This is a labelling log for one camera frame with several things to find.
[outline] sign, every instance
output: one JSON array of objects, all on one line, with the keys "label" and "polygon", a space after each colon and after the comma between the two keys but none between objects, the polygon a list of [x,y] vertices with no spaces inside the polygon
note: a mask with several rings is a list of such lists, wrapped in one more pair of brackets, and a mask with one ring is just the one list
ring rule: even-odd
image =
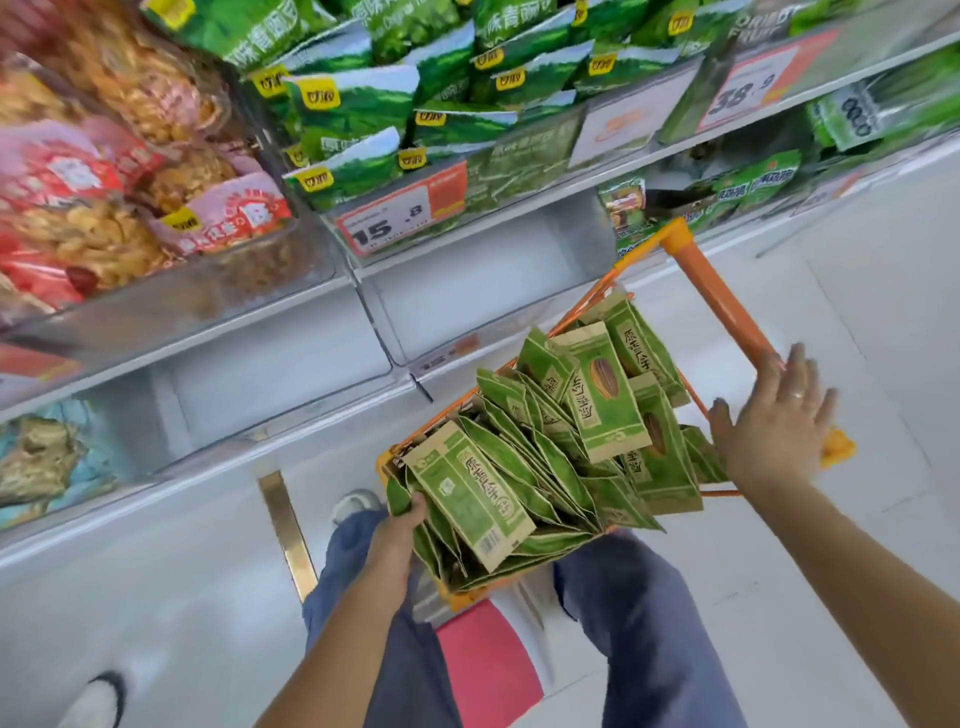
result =
[{"label": "sign", "polygon": [[839,34],[838,30],[826,31],[736,63],[710,102],[697,132],[782,99]]},{"label": "sign", "polygon": [[588,112],[568,168],[631,145],[642,147],[663,126],[700,69],[700,59],[678,73]]},{"label": "sign", "polygon": [[467,162],[351,210],[334,222],[350,248],[366,257],[407,235],[464,210]]}]

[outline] finger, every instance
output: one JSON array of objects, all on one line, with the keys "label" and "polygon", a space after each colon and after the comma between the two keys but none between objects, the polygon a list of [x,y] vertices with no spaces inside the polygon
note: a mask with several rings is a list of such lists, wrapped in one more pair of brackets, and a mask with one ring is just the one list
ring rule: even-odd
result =
[{"label": "finger", "polygon": [[786,360],[786,369],[780,378],[780,389],[777,391],[777,401],[795,405],[798,408],[804,401],[806,394],[806,349],[803,344],[794,344],[790,347],[790,355]]},{"label": "finger", "polygon": [[824,403],[820,405],[817,412],[817,426],[823,430],[829,429],[833,424],[833,415],[836,412],[837,402],[840,400],[840,390],[830,387],[827,389],[827,395],[824,397]]},{"label": "finger", "polygon": [[820,387],[820,366],[816,359],[806,360],[806,394],[801,409],[810,417],[816,417],[824,393]]},{"label": "finger", "polygon": [[710,435],[718,451],[723,451],[733,430],[733,421],[730,419],[730,407],[726,400],[717,399],[709,411]]},{"label": "finger", "polygon": [[756,382],[754,382],[754,391],[750,393],[750,398],[744,405],[744,409],[750,409],[758,404],[765,405],[773,403],[777,398],[777,388],[780,386],[780,361],[776,354],[765,356],[760,366],[756,370]]}]

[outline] blue jeans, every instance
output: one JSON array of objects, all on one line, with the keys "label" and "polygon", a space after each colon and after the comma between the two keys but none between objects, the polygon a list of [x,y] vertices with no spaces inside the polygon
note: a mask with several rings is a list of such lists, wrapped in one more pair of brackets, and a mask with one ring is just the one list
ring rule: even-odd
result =
[{"label": "blue jeans", "polygon": [[[307,649],[359,573],[385,511],[334,531],[320,582],[303,604]],[[604,728],[743,728],[746,721],[683,578],[627,531],[555,564],[561,603],[607,658]],[[407,602],[394,617],[366,728],[460,728],[440,642]]]}]

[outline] hand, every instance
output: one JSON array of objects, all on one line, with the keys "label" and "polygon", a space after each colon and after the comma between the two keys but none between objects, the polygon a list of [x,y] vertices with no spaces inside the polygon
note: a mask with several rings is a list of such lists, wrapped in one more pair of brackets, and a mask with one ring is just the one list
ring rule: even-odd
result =
[{"label": "hand", "polygon": [[713,443],[744,496],[813,480],[837,397],[835,389],[822,394],[817,362],[794,344],[784,370],[775,355],[764,360],[736,425],[725,401],[713,403]]},{"label": "hand", "polygon": [[377,601],[391,616],[407,596],[414,528],[426,518],[422,493],[413,494],[413,508],[402,516],[388,516],[373,532],[367,563],[360,575],[376,592]]}]

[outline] shopping basket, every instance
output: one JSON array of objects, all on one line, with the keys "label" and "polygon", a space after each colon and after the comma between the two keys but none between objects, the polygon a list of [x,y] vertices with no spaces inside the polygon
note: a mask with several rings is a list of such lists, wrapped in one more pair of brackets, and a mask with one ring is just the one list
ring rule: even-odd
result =
[{"label": "shopping basket", "polygon": [[[764,357],[772,352],[775,353],[774,348],[770,342],[767,341],[763,332],[756,325],[756,322],[740,301],[736,299],[736,296],[733,295],[730,288],[728,288],[727,284],[720,278],[713,266],[710,265],[707,257],[700,248],[697,247],[693,239],[693,234],[690,232],[690,228],[686,226],[686,221],[683,218],[672,220],[649,239],[617,260],[613,268],[590,288],[586,295],[563,316],[556,326],[550,329],[549,335],[555,336],[563,333],[584,311],[602,301],[620,277],[620,274],[650,254],[657,246],[663,247],[663,249],[677,261],[677,265],[690,279],[690,282],[693,283],[700,295],[703,296],[707,305],[716,317],[720,319],[720,323],[723,324],[724,328],[737,343],[737,346],[740,347],[755,367],[760,365]],[[516,360],[514,359],[505,364],[503,369],[513,367],[515,364]],[[683,374],[681,374],[681,378],[690,397],[706,416],[708,409]],[[415,439],[425,435],[425,433],[435,425],[442,423],[451,415],[457,414],[463,407],[470,403],[476,394],[476,389],[467,392],[463,397],[453,402],[447,409],[410,435],[410,437],[402,443],[394,445],[386,452],[383,452],[380,457],[377,458],[377,474],[380,476],[384,485],[386,485],[387,479],[390,477],[390,464],[394,461],[395,457],[401,455],[413,444]],[[850,440],[842,430],[835,428],[830,432],[827,442],[824,445],[824,450],[821,453],[821,467],[828,468],[838,462],[842,462],[852,457],[855,452],[856,444]],[[704,497],[728,497],[739,496],[740,494],[735,488],[731,487],[726,490],[704,490],[702,491],[702,495]],[[502,583],[506,584],[515,581],[517,578],[518,574],[513,574],[505,577]],[[477,599],[482,598],[488,589],[493,588],[483,587],[472,592],[448,594],[445,592],[443,585],[439,586],[441,588],[441,594],[444,595],[444,598],[446,598],[447,602],[455,610],[469,606],[469,604],[472,604]]]}]

